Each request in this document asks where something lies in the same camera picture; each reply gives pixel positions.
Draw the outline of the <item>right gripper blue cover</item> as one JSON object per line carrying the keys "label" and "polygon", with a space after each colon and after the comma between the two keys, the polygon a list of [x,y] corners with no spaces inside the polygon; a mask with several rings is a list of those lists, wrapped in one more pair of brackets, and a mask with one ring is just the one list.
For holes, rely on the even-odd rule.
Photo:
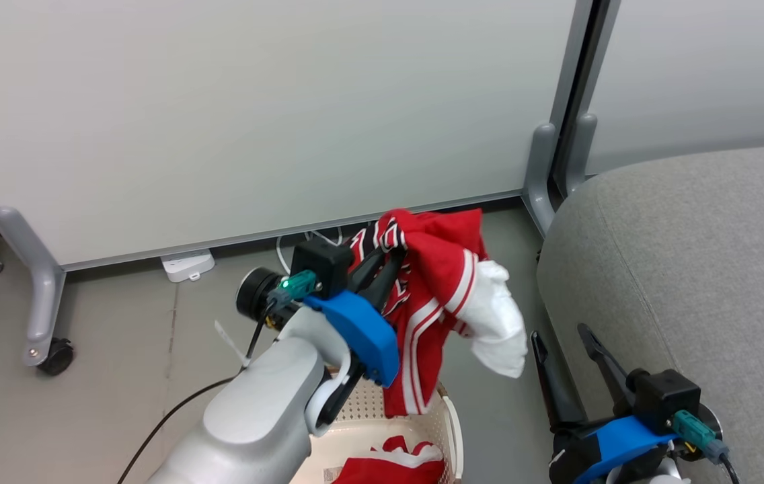
{"label": "right gripper blue cover", "polygon": [[[617,362],[594,331],[578,324],[578,334],[587,356],[597,364],[611,399],[613,411],[632,411],[632,392],[627,387],[627,372]],[[586,421],[578,398],[566,388],[556,358],[538,331],[531,333],[537,376],[553,435],[553,456],[549,463],[551,483],[621,483],[622,469],[635,463],[644,465],[656,455],[641,481],[646,483],[685,483],[666,456],[665,446],[678,437],[674,419],[650,428],[635,416]]]}

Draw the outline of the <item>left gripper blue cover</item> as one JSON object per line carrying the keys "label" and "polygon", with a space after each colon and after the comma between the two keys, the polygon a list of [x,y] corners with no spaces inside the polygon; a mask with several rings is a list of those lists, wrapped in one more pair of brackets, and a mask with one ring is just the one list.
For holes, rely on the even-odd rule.
{"label": "left gripper blue cover", "polygon": [[[330,428],[359,380],[390,388],[399,375],[397,336],[382,313],[406,255],[406,250],[377,247],[349,270],[350,292],[327,300],[305,298],[305,306],[328,324],[319,338],[323,374],[305,408],[309,432]],[[365,288],[366,299],[355,294]]]}

